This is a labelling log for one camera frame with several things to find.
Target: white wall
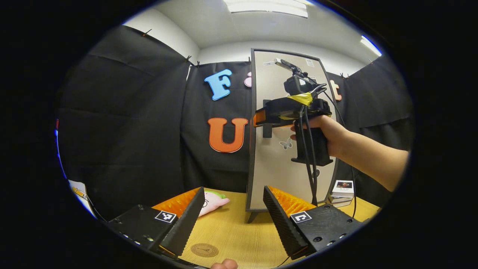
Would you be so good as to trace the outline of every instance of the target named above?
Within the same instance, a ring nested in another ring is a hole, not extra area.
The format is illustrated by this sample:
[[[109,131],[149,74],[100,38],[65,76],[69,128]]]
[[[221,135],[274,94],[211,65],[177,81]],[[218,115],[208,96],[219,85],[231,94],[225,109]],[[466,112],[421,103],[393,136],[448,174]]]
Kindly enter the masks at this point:
[[[147,9],[129,19],[123,25],[135,28],[142,32],[152,29],[148,35],[170,46],[192,63],[197,61],[199,47],[197,44],[173,21],[156,9]]]
[[[199,52],[198,61],[200,61],[201,64],[228,61],[247,61],[250,57],[251,48],[276,49],[314,56],[321,60],[327,72],[337,75],[343,73],[345,77],[347,74],[352,75],[367,65],[343,54],[324,48],[299,43],[276,41],[237,42],[201,49]]]

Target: wooden table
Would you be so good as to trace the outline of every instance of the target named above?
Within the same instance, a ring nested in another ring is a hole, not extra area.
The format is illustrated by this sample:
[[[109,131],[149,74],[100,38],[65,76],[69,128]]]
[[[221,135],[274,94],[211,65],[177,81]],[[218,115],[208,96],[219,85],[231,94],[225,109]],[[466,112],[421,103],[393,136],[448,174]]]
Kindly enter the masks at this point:
[[[245,193],[205,188],[205,191],[207,190],[223,193],[231,201],[198,218],[181,259],[209,268],[215,262],[221,263],[230,258],[237,261],[239,269],[270,269],[287,258],[268,212],[259,213],[252,223],[247,224],[250,213],[245,211]],[[351,216],[354,202],[339,209]],[[372,217],[378,209],[379,207],[357,198],[355,219],[364,221]],[[210,258],[198,256],[191,251],[191,247],[199,243],[213,245],[218,248],[219,253]],[[288,259],[285,264],[291,262],[293,261]]]

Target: stuffed toy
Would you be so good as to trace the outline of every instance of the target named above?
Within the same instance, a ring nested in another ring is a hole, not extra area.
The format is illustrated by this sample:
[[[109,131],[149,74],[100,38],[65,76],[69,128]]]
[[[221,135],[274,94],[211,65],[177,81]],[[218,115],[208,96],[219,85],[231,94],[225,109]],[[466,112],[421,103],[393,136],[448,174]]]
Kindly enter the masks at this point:
[[[219,206],[225,205],[230,201],[224,194],[219,194],[215,191],[205,191],[204,198],[204,205],[199,213],[199,217],[216,210]]]

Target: blue letter f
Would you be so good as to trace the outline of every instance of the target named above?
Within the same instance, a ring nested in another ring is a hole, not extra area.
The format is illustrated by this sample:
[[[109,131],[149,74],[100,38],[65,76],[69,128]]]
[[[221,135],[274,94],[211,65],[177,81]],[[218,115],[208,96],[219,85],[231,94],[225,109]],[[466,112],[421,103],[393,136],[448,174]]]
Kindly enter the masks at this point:
[[[224,69],[221,72],[218,72],[204,79],[204,81],[209,83],[209,85],[211,86],[212,93],[213,93],[212,100],[216,101],[231,93],[230,90],[226,90],[223,87],[223,85],[225,85],[226,87],[231,86],[231,81],[229,80],[228,77],[226,77],[230,75],[232,75],[231,70]]]

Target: round coaster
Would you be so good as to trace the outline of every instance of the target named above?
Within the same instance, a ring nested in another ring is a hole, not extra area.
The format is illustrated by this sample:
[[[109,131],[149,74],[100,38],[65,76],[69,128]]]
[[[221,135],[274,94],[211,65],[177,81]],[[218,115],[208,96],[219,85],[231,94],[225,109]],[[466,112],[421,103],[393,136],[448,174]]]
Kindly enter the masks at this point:
[[[205,243],[192,246],[191,251],[201,257],[214,257],[219,253],[217,247]]]

